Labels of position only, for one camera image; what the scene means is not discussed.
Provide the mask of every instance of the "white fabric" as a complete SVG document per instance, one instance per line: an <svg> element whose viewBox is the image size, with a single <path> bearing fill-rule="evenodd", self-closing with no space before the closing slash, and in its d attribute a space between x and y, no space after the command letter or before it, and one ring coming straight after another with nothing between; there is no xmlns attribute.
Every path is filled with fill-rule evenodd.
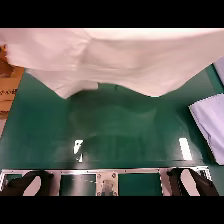
<svg viewBox="0 0 224 224"><path fill-rule="evenodd" d="M189 108L216 162L224 165L224 94L200 100Z"/></svg>
<svg viewBox="0 0 224 224"><path fill-rule="evenodd" d="M0 29L10 63L63 98L97 82L163 95L222 57L223 40L223 28Z"/></svg>

